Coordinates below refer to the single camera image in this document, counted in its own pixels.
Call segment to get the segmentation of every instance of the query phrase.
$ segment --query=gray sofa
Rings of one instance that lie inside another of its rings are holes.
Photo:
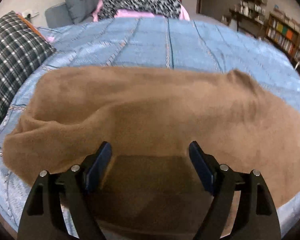
[[[65,0],[45,11],[49,28],[91,22],[99,0]]]

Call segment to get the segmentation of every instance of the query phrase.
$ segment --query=wall socket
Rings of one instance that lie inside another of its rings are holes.
[[[38,16],[39,12],[37,10],[27,9],[27,10],[24,10],[21,14],[22,14],[23,18],[26,18],[28,14],[31,14],[31,18],[33,18],[33,17]]]

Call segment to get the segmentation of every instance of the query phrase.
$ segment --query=bed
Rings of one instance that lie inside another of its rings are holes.
[[[225,26],[155,17],[38,30],[57,51],[23,83],[0,125],[0,214],[16,231],[30,187],[5,167],[2,144],[29,103],[37,81],[48,71],[83,65],[221,73],[237,68],[300,112],[300,77],[287,57]],[[76,236],[66,208],[63,214],[69,233]],[[283,236],[300,218],[300,192],[278,209],[278,216]]]

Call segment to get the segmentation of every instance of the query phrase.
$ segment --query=metal screw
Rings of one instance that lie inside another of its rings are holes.
[[[260,176],[260,174],[261,174],[260,171],[258,171],[258,170],[253,170],[252,173],[256,176]]]
[[[41,172],[39,173],[40,177],[44,177],[44,176],[46,176],[47,174],[48,174],[47,171],[41,171]]]
[[[71,167],[71,171],[78,171],[80,169],[80,166],[79,165],[73,165]]]
[[[229,167],[228,167],[228,165],[221,164],[221,165],[220,165],[220,169],[221,169],[222,171],[227,171],[227,170],[229,170]]]

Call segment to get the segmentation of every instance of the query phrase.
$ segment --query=leopard print blanket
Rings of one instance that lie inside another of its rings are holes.
[[[118,9],[138,12],[151,12],[167,18],[179,18],[180,0],[102,0],[103,6],[98,12],[98,20],[113,18]]]

